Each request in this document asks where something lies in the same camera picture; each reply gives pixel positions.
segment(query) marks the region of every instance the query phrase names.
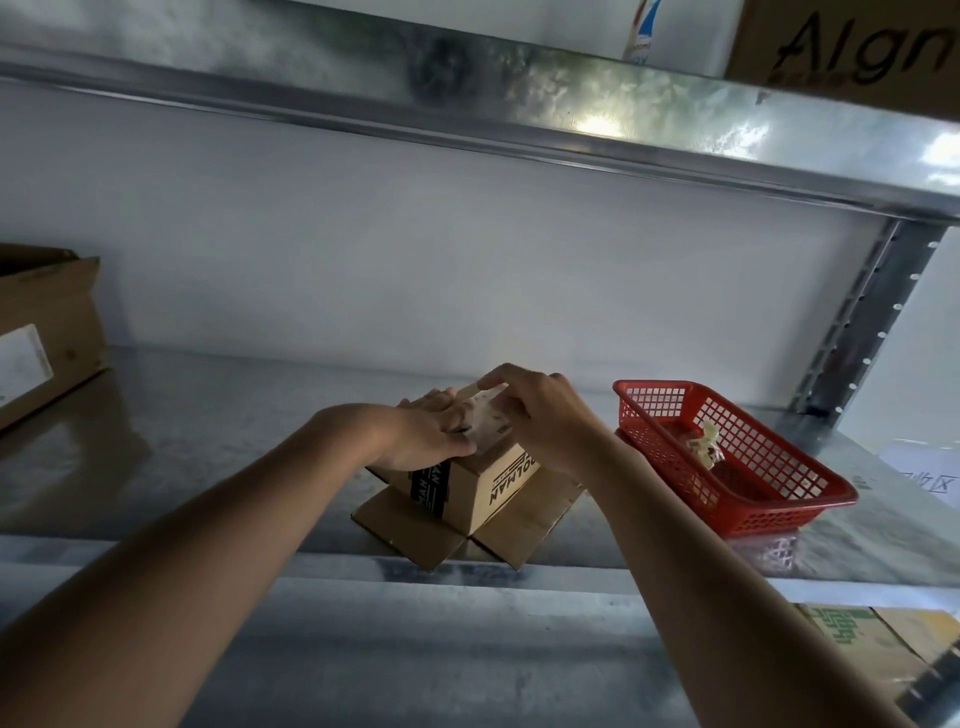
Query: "shelf surface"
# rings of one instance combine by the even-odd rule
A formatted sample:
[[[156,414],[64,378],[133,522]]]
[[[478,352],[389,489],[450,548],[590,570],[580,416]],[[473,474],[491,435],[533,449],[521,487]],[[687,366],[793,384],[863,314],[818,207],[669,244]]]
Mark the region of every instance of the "shelf surface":
[[[0,79],[960,219],[960,125],[277,0],[0,0]]]
[[[467,383],[129,349],[111,350],[109,361],[111,371],[0,437],[0,533],[114,542],[245,467],[324,406],[396,403],[433,386]],[[586,399],[615,425],[612,392]],[[960,547],[949,534],[960,533],[960,514],[815,420],[755,414],[860,491],[857,505],[827,512],[799,532],[732,542],[758,570],[770,577],[960,587]],[[349,518],[382,487],[358,473],[301,552],[396,555]],[[493,561],[473,542],[454,559]],[[588,495],[531,564],[624,568]]]

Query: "basket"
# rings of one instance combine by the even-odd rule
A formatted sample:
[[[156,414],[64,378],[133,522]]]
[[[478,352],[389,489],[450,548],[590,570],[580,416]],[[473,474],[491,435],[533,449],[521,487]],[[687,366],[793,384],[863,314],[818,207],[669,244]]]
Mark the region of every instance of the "basket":
[[[617,434],[721,536],[776,533],[852,505],[853,486],[713,390],[691,381],[617,381]],[[685,441],[720,427],[725,459],[707,470]]]

